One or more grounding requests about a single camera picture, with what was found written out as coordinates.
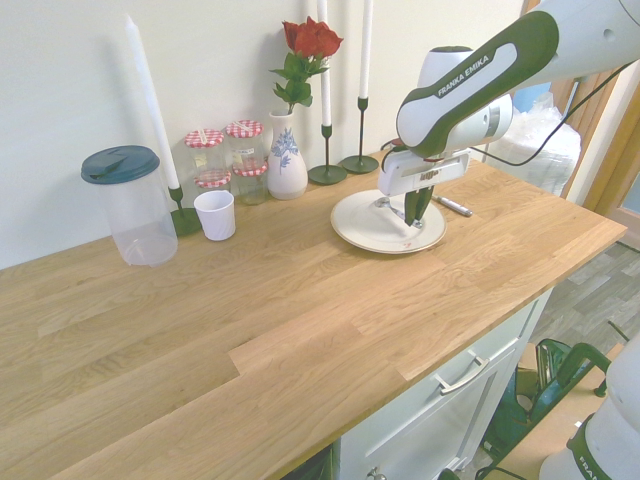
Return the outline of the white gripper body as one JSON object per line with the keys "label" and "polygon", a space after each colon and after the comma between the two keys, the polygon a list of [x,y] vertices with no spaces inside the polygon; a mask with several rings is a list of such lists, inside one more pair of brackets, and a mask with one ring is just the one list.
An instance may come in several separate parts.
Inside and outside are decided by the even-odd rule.
{"label": "white gripper body", "polygon": [[378,189],[386,196],[396,196],[433,187],[462,177],[470,159],[470,149],[434,159],[424,159],[408,150],[390,152],[382,161]]}

